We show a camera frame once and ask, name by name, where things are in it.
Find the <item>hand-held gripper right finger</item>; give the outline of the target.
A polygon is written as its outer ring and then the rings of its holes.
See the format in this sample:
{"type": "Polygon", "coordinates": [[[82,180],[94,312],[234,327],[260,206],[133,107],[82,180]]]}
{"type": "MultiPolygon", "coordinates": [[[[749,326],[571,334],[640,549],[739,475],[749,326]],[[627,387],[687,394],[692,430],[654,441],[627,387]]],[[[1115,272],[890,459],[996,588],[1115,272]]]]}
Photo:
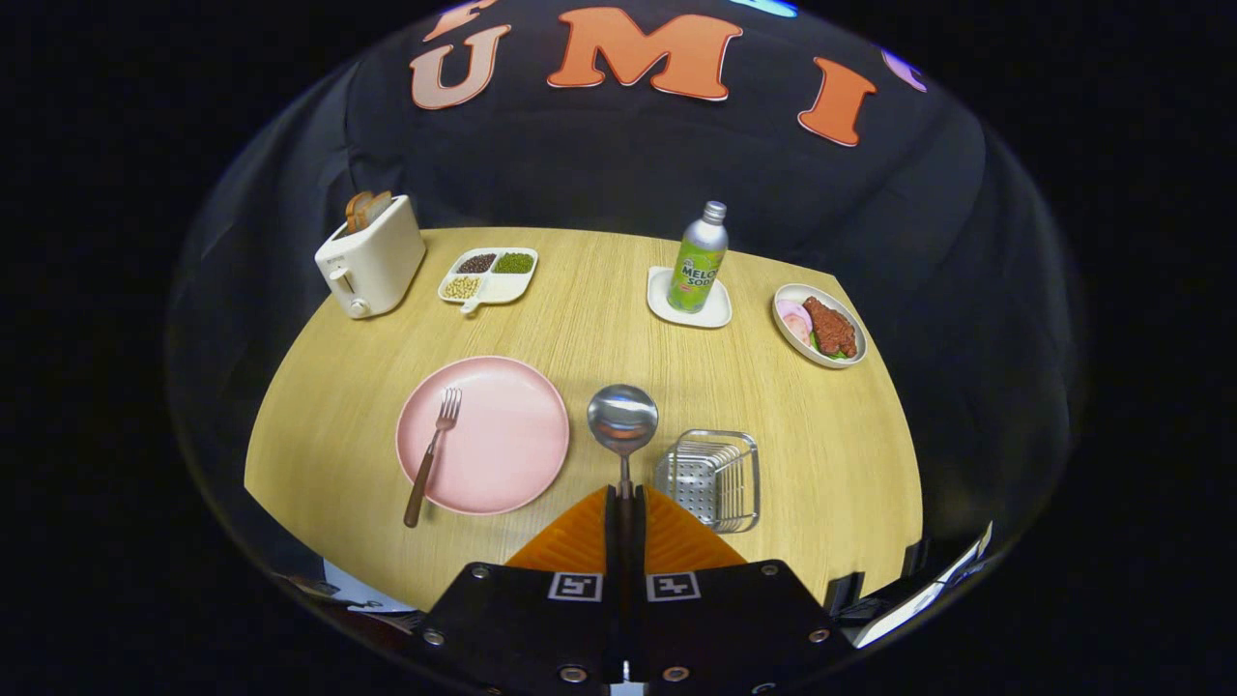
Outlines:
{"type": "Polygon", "coordinates": [[[640,488],[628,677],[649,692],[819,692],[858,651],[781,560],[747,562],[658,490],[640,488]]]}

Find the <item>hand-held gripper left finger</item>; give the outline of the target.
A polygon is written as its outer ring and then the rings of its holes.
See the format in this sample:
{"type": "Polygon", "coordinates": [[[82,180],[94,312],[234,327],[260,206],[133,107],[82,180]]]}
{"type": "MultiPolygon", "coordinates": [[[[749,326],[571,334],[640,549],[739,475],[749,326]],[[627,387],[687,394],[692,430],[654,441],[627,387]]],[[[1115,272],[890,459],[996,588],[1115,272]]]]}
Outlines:
{"type": "Polygon", "coordinates": [[[607,571],[614,486],[564,519],[581,523],[573,549],[599,554],[599,572],[468,562],[417,629],[417,659],[464,692],[607,692],[618,582],[607,571]]]}

